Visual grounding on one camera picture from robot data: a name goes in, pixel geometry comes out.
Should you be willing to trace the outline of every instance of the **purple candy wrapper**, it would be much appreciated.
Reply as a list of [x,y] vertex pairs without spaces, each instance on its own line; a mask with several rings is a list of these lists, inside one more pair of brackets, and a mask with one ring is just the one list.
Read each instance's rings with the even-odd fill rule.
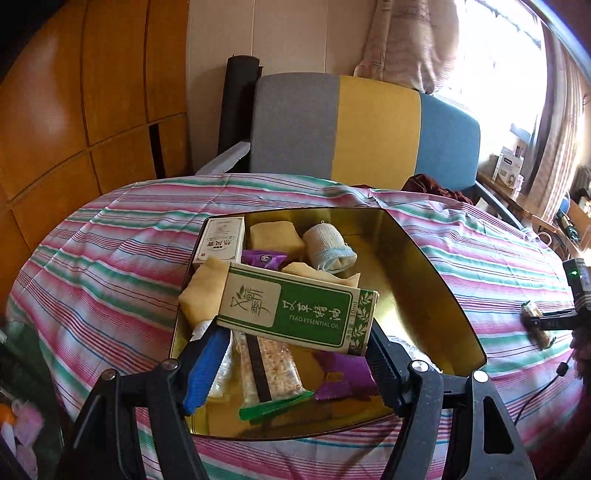
[[370,395],[379,395],[365,357],[318,350],[314,358],[324,371],[324,383],[314,394],[316,400],[367,400]]
[[252,267],[279,270],[279,266],[287,260],[287,254],[282,252],[266,252],[264,250],[243,250],[242,263]]

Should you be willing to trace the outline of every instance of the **yellow sponge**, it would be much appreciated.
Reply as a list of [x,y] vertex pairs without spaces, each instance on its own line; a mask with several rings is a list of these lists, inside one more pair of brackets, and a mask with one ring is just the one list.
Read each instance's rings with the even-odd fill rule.
[[283,252],[288,260],[300,260],[306,251],[306,244],[293,223],[265,222],[252,225],[251,250]]
[[208,257],[178,297],[191,329],[205,320],[213,320],[219,313],[229,268],[230,262]]
[[359,284],[359,277],[361,276],[361,273],[356,273],[349,278],[339,278],[323,270],[315,270],[311,266],[300,262],[290,263],[281,271],[283,273],[297,275],[298,277],[312,278],[314,280],[336,283],[338,285],[345,285],[347,287],[353,288],[357,288],[357,285]]

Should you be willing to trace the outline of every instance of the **green and white box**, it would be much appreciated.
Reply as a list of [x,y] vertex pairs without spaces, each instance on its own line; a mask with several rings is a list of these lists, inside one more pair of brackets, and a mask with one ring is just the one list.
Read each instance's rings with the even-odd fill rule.
[[232,263],[218,324],[318,350],[364,355],[378,292]]

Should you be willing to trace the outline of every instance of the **striped bedsheet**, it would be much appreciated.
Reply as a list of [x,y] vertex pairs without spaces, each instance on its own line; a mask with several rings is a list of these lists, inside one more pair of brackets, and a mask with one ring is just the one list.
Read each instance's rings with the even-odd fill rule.
[[[103,195],[34,251],[7,318],[35,324],[59,400],[74,418],[104,369],[131,374],[167,357],[183,275],[208,216],[303,206],[382,207],[404,227],[465,310],[512,416],[568,357],[568,332],[539,352],[519,322],[527,299],[545,312],[572,306],[560,260],[533,232],[455,200],[288,175],[157,180]],[[518,430],[527,448],[572,415],[581,394],[572,370],[526,409]],[[147,474],[160,479],[149,419],[144,410],[138,417]],[[441,477],[450,424],[444,413],[429,479]],[[311,439],[195,444],[211,478],[379,478],[399,429],[392,419]]]

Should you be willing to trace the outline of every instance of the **black cylindrical object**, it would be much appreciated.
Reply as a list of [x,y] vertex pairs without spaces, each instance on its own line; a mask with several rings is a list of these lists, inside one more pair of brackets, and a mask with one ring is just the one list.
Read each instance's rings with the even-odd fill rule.
[[[261,75],[259,64],[260,60],[250,55],[236,55],[228,59],[217,141],[218,154],[250,137],[255,84]],[[232,171],[248,171],[248,159],[241,159]]]

